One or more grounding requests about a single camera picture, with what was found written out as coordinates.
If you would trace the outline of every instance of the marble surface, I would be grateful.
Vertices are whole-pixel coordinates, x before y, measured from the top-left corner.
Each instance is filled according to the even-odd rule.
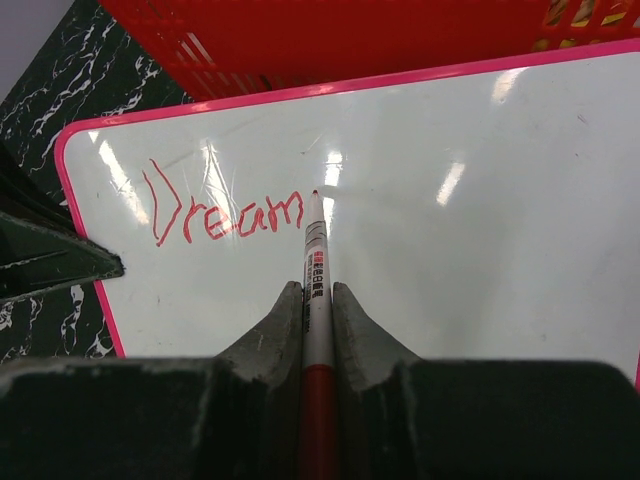
[[[40,189],[66,206],[53,162],[65,125],[190,101],[97,2],[77,0],[0,105],[0,141]],[[0,362],[113,354],[91,284],[0,307]]]

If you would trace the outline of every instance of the marker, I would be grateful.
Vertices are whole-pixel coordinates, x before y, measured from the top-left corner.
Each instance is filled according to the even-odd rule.
[[[327,226],[317,190],[307,212],[299,473],[321,480],[338,477],[338,445]]]

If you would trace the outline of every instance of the whiteboard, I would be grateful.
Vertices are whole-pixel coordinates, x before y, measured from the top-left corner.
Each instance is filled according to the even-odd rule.
[[[126,267],[98,285],[118,353],[238,339],[302,279],[300,203],[319,188],[332,281],[418,355],[599,359],[634,378],[639,45],[68,127],[76,226]]]

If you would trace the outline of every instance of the white surface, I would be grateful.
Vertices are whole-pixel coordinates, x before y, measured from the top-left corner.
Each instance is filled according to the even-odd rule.
[[[0,1],[0,100],[24,73],[73,0]]]
[[[277,234],[219,240],[200,211],[189,245],[189,195],[237,217],[326,185],[332,281],[419,355],[601,359],[634,377],[638,78],[639,54],[617,55],[74,135],[89,236],[127,267],[105,282],[126,353],[215,354],[302,280],[295,208]],[[149,158],[185,204],[161,247]]]

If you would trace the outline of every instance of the red crate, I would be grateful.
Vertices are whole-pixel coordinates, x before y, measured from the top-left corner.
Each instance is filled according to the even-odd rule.
[[[550,0],[100,1],[196,100],[640,36],[640,0],[584,26],[581,0],[554,26]]]

